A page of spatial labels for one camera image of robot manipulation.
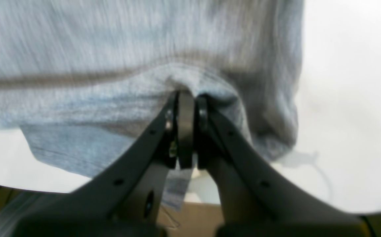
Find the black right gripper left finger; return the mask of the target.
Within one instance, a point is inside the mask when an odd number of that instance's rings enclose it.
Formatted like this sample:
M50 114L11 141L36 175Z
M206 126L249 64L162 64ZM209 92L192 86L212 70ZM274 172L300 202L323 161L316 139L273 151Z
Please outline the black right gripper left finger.
M173 92L133 145L71 194L23 217L14 237L166 237L157 216L168 171L176 166Z

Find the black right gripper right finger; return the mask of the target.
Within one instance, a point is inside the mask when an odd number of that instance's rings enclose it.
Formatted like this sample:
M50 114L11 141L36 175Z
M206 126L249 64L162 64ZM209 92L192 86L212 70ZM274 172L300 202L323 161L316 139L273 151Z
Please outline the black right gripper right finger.
M218 188L217 237L369 237L365 222L313 197L264 161L205 96L195 100L198 168Z

